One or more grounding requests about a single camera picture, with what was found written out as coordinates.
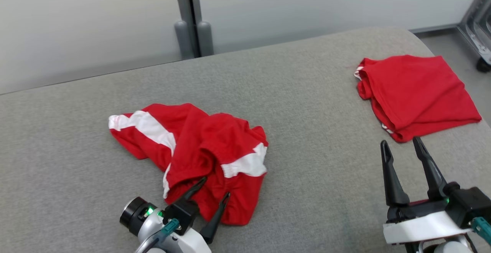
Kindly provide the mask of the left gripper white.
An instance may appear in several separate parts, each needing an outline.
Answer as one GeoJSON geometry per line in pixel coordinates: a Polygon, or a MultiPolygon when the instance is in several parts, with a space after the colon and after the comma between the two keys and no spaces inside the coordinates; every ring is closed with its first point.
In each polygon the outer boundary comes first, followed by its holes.
{"type": "MultiPolygon", "coordinates": [[[[202,177],[192,187],[182,194],[179,202],[193,202],[193,196],[201,190],[207,178],[202,177]]],[[[153,248],[155,253],[210,253],[208,246],[214,241],[216,231],[221,223],[221,218],[225,212],[231,193],[227,192],[219,203],[217,211],[207,224],[202,227],[200,234],[195,230],[188,230],[184,235],[176,233],[170,234],[161,242],[157,248],[153,248]]]]}

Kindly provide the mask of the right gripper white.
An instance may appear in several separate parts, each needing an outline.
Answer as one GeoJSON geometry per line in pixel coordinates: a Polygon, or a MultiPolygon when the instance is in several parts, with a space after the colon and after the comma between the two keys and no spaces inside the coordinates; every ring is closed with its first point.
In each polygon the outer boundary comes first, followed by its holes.
{"type": "Polygon", "coordinates": [[[422,139],[416,136],[412,142],[416,155],[422,162],[428,185],[428,200],[412,203],[400,184],[388,142],[380,143],[386,205],[389,206],[387,222],[383,224],[386,243],[419,243],[470,232],[470,227],[459,227],[446,213],[448,199],[443,189],[447,181],[422,139]]]}

